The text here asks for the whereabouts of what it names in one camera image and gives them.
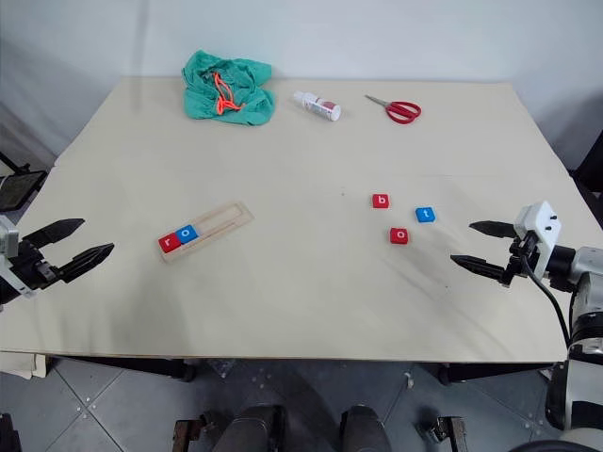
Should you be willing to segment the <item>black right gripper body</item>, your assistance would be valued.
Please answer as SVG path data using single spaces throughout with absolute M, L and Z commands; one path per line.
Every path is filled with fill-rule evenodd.
M 523 238 L 516 237 L 509 247 L 510 259 L 505 268 L 505 284 L 510 285 L 515 276 L 527 278 L 533 271 L 533 264 L 538 262 L 540 253 L 537 250 L 539 237 L 536 233 L 526 233 Z

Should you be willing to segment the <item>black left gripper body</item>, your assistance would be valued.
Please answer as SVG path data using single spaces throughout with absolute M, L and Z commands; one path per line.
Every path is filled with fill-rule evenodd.
M 47 239 L 23 239 L 19 243 L 18 254 L 8 258 L 9 270 L 29 289 L 44 289 L 61 280 L 62 273 L 57 266 L 50 265 L 40 248 L 52 244 Z

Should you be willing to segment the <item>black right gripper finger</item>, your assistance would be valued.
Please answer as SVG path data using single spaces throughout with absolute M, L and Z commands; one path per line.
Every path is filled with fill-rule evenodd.
M 514 226 L 511 223 L 493 220 L 482 220 L 470 223 L 469 227 L 482 234 L 490 235 L 493 237 L 516 238 L 516 232 Z
M 450 259 L 471 273 L 495 280 L 503 285 L 510 284 L 508 275 L 505 273 L 505 268 L 502 266 L 490 264 L 485 259 L 470 255 L 453 254 L 450 255 Z

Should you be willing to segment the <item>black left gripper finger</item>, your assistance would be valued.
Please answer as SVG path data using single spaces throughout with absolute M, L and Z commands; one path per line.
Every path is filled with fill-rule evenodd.
M 22 240 L 27 241 L 35 248 L 40 249 L 68 237 L 84 222 L 85 220 L 83 218 L 60 219 L 31 234 L 25 235 Z
M 58 270 L 59 278 L 65 283 L 70 283 L 100 265 L 113 249 L 114 244 L 109 243 L 92 247 L 77 254 L 69 263 Z

